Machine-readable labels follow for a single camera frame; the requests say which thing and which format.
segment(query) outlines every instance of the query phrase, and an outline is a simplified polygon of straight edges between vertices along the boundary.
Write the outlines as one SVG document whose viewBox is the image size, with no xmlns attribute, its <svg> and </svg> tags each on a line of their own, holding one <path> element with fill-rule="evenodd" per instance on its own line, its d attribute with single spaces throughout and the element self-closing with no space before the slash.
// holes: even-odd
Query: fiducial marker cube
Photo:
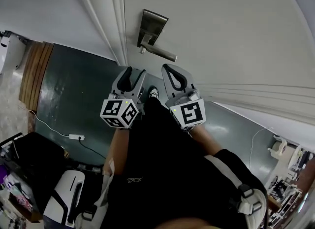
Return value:
<svg viewBox="0 0 315 229">
<path fill-rule="evenodd" d="M 171 106 L 171 114 L 180 124 L 181 129 L 200 125 L 206 121 L 206 112 L 203 99 Z"/>
<path fill-rule="evenodd" d="M 100 117 L 112 128 L 127 129 L 138 112 L 131 99 L 105 99 Z"/>
</svg>

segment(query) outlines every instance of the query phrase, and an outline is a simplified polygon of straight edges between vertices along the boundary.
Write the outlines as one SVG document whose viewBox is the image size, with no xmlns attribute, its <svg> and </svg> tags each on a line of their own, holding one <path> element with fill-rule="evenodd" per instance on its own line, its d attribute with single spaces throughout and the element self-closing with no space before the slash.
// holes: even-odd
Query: buckle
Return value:
<svg viewBox="0 0 315 229">
<path fill-rule="evenodd" d="M 252 188 L 249 187 L 247 184 L 240 185 L 238 189 L 241 191 L 243 198 L 248 198 L 254 194 Z"/>
<path fill-rule="evenodd" d="M 261 202 L 256 202 L 252 205 L 252 214 L 256 211 L 259 211 L 262 208 Z"/>
<path fill-rule="evenodd" d="M 82 218 L 87 221 L 92 221 L 96 210 L 97 210 L 97 206 L 95 204 L 92 205 L 90 209 L 87 209 L 84 212 L 82 212 Z"/>
</svg>

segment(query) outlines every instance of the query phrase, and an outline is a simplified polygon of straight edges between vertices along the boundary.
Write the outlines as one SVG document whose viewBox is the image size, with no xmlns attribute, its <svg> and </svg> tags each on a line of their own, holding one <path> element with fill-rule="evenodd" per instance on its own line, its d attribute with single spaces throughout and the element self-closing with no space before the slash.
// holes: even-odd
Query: purple object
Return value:
<svg viewBox="0 0 315 229">
<path fill-rule="evenodd" d="M 4 178 L 8 175 L 8 171 L 5 166 L 0 165 L 0 184 L 4 183 Z"/>
</svg>

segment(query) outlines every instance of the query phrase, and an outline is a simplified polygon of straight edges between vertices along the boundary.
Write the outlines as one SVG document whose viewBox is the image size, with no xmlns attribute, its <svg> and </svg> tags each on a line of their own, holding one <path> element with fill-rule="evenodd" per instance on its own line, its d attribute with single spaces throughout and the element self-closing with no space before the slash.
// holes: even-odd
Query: white chair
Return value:
<svg viewBox="0 0 315 229">
<path fill-rule="evenodd" d="M 0 74 L 15 70 L 22 61 L 25 44 L 14 33 L 0 38 Z"/>
<path fill-rule="evenodd" d="M 268 148 L 270 151 L 270 155 L 276 159 L 280 159 L 282 154 L 284 153 L 287 147 L 287 141 L 281 137 L 277 137 L 274 135 L 274 138 L 277 140 L 272 148 Z"/>
</svg>

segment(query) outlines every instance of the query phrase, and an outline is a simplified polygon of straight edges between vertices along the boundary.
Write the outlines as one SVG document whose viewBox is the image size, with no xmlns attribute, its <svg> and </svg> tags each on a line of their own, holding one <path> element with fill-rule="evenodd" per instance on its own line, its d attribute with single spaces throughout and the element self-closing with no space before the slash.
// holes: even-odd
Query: backpack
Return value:
<svg viewBox="0 0 315 229">
<path fill-rule="evenodd" d="M 248 185 L 243 184 L 232 170 L 223 163 L 220 159 L 211 155 L 205 156 L 212 164 L 239 189 L 242 193 L 241 201 L 234 202 L 231 200 L 231 205 L 234 206 L 239 213 L 245 215 L 248 229 L 257 229 L 265 217 L 267 223 L 267 198 L 265 194 L 258 189 L 251 189 Z M 108 208 L 108 188 L 114 176 L 114 162 L 109 162 L 113 172 L 111 176 L 104 175 L 101 197 L 94 203 L 93 209 L 89 209 L 79 214 L 75 220 L 77 229 L 100 229 L 105 214 Z"/>
</svg>

